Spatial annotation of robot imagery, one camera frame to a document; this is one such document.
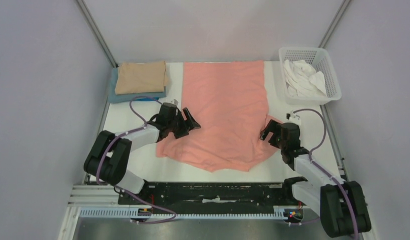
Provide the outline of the pink t shirt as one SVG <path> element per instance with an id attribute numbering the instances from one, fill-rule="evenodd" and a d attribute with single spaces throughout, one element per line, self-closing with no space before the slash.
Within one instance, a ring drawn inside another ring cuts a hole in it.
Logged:
<path id="1" fill-rule="evenodd" d="M 209 172 L 247 172 L 277 148 L 260 139 L 269 115 L 264 62 L 186 62 L 181 104 L 201 126 L 187 136 L 170 134 L 156 156 Z"/>

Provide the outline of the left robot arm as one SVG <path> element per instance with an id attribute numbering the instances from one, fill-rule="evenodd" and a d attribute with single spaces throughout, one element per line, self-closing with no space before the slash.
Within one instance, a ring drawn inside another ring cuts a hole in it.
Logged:
<path id="1" fill-rule="evenodd" d="M 165 102 L 141 127 L 121 133 L 101 131 L 84 162 L 84 171 L 95 176 L 100 184 L 123 189 L 137 204 L 144 204 L 150 192 L 144 187 L 146 180 L 127 169 L 130 153 L 158 143 L 169 134 L 179 139 L 200 128 L 186 107 L 179 109 L 176 104 Z"/>

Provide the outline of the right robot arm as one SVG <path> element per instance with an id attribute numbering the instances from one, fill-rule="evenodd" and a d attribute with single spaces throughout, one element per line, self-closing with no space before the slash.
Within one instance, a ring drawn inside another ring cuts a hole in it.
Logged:
<path id="1" fill-rule="evenodd" d="M 270 120 L 260 139 L 278 148 L 283 162 L 300 175 L 284 181 L 281 196 L 286 203 L 300 201 L 311 208 L 331 238 L 357 236 L 371 230 L 361 185 L 345 181 L 319 164 L 310 151 L 301 146 L 297 124 Z"/>

